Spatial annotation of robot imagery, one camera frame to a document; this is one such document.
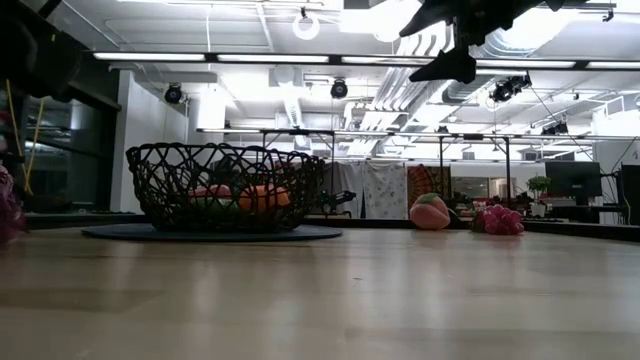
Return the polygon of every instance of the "black object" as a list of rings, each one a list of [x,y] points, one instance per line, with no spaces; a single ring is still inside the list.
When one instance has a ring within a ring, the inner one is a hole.
[[[476,59],[466,49],[440,50],[429,65],[423,66],[409,76],[411,82],[453,79],[465,84],[476,78]]]
[[[547,0],[546,4],[551,10],[558,11],[565,5],[586,2]],[[425,0],[400,31],[400,36],[413,35],[444,21],[454,26],[455,48],[448,53],[440,52],[434,61],[416,71],[409,79],[414,82],[453,79],[470,83],[476,76],[476,63],[475,60],[471,61],[469,46],[484,44],[485,37],[498,28],[510,29],[514,19],[538,5],[540,0]]]
[[[542,129],[540,135],[559,135],[568,134],[569,126],[566,122],[558,122]]]
[[[182,84],[169,84],[167,92],[164,93],[164,100],[169,104],[180,104],[182,101]]]
[[[622,165],[616,183],[618,202],[625,208],[625,223],[640,225],[640,166]]]
[[[617,205],[606,206],[554,206],[551,217],[569,219],[583,224],[599,224],[601,213],[622,213],[625,208]]]
[[[20,1],[0,2],[0,14],[0,77],[35,97],[61,95],[80,70],[82,44]]]
[[[589,198],[602,196],[600,163],[582,161],[549,161],[546,176],[551,178],[551,196],[572,196],[576,205],[588,205]]]
[[[341,236],[342,230],[329,227],[302,225],[292,231],[266,234],[242,232],[166,232],[157,230],[151,224],[120,224],[86,228],[82,230],[82,234],[99,239],[131,241],[271,242],[329,239]]]
[[[331,86],[331,97],[334,99],[342,99],[349,93],[349,88],[344,82],[344,79],[335,79],[333,86]]]
[[[489,98],[496,103],[507,102],[531,85],[531,77],[529,77],[529,74],[524,76],[511,76],[505,81],[498,82],[496,88],[493,89],[489,95]]]
[[[324,171],[318,157],[258,146],[158,143],[126,155],[140,208],[163,231],[292,230],[317,204]]]
[[[609,22],[613,20],[613,17],[614,17],[613,9],[609,9],[607,10],[607,15],[602,17],[602,22]]]
[[[338,215],[337,206],[344,204],[356,198],[356,193],[351,191],[342,191],[337,194],[329,195],[328,192],[320,193],[319,205],[324,215]]]

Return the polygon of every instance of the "white wall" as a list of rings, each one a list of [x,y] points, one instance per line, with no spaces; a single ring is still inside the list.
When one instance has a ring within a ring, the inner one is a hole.
[[[118,103],[122,111],[116,125],[111,210],[142,213],[125,152],[146,143],[184,143],[188,119],[136,83],[131,71],[120,72]]]

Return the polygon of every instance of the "green plant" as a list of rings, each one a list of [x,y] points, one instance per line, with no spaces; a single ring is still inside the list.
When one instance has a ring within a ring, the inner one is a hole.
[[[547,191],[549,185],[551,185],[551,179],[546,176],[534,176],[527,181],[527,187],[536,201],[539,200],[541,193]]]

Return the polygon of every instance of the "round dark mat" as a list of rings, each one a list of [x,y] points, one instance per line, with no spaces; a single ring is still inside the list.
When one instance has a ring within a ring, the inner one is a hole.
[[[292,231],[272,234],[192,233],[159,231],[151,224],[121,224],[86,228],[82,230],[82,234],[99,239],[134,241],[255,242],[329,239],[342,235],[342,230],[301,225]]]

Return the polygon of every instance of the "fluorescent light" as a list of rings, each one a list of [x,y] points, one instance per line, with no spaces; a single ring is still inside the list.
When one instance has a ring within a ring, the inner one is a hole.
[[[329,57],[323,55],[269,55],[269,54],[219,54],[220,62],[247,63],[328,63]]]
[[[331,160],[330,157],[324,157],[324,160]],[[361,156],[354,156],[354,157],[334,157],[333,161],[340,161],[340,160],[358,160],[358,161],[364,161],[367,160],[367,158],[365,157],[361,157]]]
[[[232,5],[232,6],[247,6],[247,5],[255,5],[262,4],[263,6],[306,6],[309,8],[309,5],[322,6],[321,2],[313,2],[313,1],[280,1],[280,0],[272,0],[272,1],[253,1],[253,0],[117,0],[118,2],[136,2],[136,3],[147,3],[147,4],[166,4],[166,5]]]
[[[525,76],[525,70],[501,70],[501,69],[478,69],[476,75],[504,75],[504,76]]]
[[[409,161],[405,158],[371,158],[369,161]]]
[[[335,134],[355,136],[392,136],[394,133],[387,131],[336,131]]]
[[[587,69],[640,69],[640,61],[592,61]]]
[[[576,65],[575,61],[547,61],[547,60],[503,60],[503,59],[478,59],[479,67],[497,68],[541,68],[541,69],[569,69]]]
[[[93,56],[98,60],[125,61],[204,61],[204,54],[179,53],[133,53],[133,52],[98,52]]]
[[[201,132],[224,133],[224,134],[259,134],[256,129],[198,129]]]
[[[433,61],[430,57],[417,56],[343,56],[344,64],[424,66]]]
[[[420,136],[420,137],[444,137],[447,134],[442,134],[442,133],[408,133],[408,132],[401,132],[401,133],[396,133],[396,136]]]

